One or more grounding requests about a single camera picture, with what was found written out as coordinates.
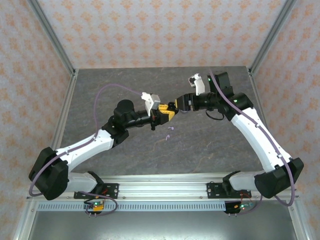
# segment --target patterned wallpaper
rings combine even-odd
[[[13,238],[29,171],[51,144],[69,80],[27,1],[0,1],[0,239]]]
[[[250,66],[285,0],[40,0],[75,68]]]
[[[319,69],[319,0],[298,0],[254,79],[271,132],[293,157],[304,162],[296,186],[317,236],[320,236]]]

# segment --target gray stone surface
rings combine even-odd
[[[248,95],[256,109],[254,95],[244,66],[211,67],[227,71],[235,93]],[[199,73],[206,91],[207,67],[81,69],[75,85],[61,146],[71,145],[95,132],[93,105],[97,92],[108,83],[125,85],[138,92],[158,94],[162,103],[194,92],[188,77]],[[130,99],[135,110],[144,109],[138,95],[124,89],[106,89],[97,107],[99,127],[104,125],[117,103]],[[94,171],[103,175],[186,174],[261,170],[257,155],[240,131],[226,119],[209,119],[205,111],[179,112],[172,121],[156,127],[129,129],[129,137],[117,147],[102,152],[79,165],[74,171]]]

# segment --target wall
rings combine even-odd
[[[285,0],[40,0],[75,68],[250,66]]]
[[[12,239],[70,76],[26,0],[0,2],[0,232]]]
[[[270,131],[304,162],[296,184],[320,236],[320,4],[298,0],[254,76]]]

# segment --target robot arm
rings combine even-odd
[[[218,110],[219,113],[236,126],[249,142],[255,153],[257,154],[262,167],[262,172],[240,172],[236,171],[229,174],[224,179],[224,189],[226,193],[230,191],[252,190],[259,191],[264,197],[272,198],[279,192],[290,187],[290,179],[288,171],[282,159],[285,160],[290,168],[294,183],[298,179],[304,164],[300,158],[293,159],[272,137],[271,133],[261,122],[257,111],[254,109],[252,102],[244,93],[234,94],[228,74],[222,72],[214,75],[214,78],[220,87],[220,91],[213,83],[213,79],[208,75],[210,92],[204,93],[201,77],[196,74],[189,78],[192,87],[196,88],[196,93],[185,94],[175,100],[175,106],[179,110],[193,111]],[[197,85],[192,84],[198,82],[200,90],[197,90]],[[239,108],[244,114],[256,122],[253,123],[243,114],[239,114],[234,108],[228,104],[219,92],[222,92],[226,98]]]
[[[49,161],[57,158],[35,182],[47,200],[53,200],[65,191],[100,194],[103,182],[94,172],[71,171],[92,156],[121,144],[129,136],[129,128],[150,124],[151,130],[155,130],[156,126],[167,123],[178,113],[173,102],[160,104],[155,94],[143,92],[141,98],[145,100],[145,110],[136,112],[132,101],[122,100],[114,109],[113,116],[96,134],[70,146],[57,150],[47,147],[40,152],[29,174],[31,181]]]

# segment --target black cable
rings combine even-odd
[[[210,115],[208,114],[208,109],[205,110],[205,114],[206,114],[210,119],[217,120],[217,121],[222,121],[222,120],[225,118],[225,115],[223,115],[223,114],[221,114],[221,115],[222,115],[222,118],[215,118],[215,117],[213,117],[213,116],[210,116]]]

